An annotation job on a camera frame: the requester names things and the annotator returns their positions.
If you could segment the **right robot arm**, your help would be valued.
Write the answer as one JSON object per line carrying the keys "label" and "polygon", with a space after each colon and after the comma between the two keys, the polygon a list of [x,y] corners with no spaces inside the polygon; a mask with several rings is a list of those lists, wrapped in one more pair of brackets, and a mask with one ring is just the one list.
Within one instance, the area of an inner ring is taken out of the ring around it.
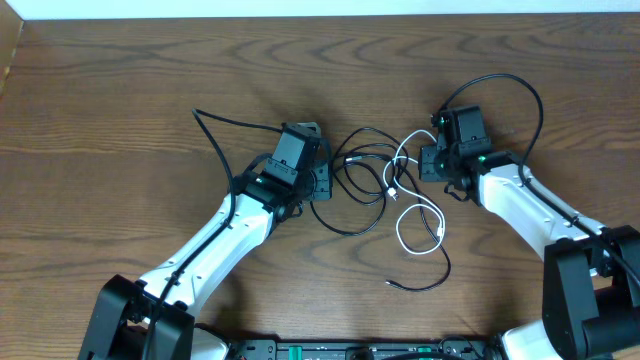
{"label": "right robot arm", "polygon": [[424,182],[504,220],[544,263],[540,320],[499,335],[490,358],[595,359],[639,343],[639,232],[584,216],[510,151],[495,151],[477,106],[441,109],[420,150]]}

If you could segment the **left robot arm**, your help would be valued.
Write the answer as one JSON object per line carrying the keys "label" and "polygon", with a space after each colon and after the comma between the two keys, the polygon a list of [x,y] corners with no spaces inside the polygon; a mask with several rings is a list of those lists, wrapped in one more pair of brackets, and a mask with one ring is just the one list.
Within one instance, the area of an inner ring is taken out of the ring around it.
{"label": "left robot arm", "polygon": [[329,144],[314,123],[286,123],[273,153],[231,182],[213,217],[175,254],[131,281],[101,289],[82,359],[224,359],[229,344],[197,327],[204,304],[231,270],[303,203],[331,197]]}

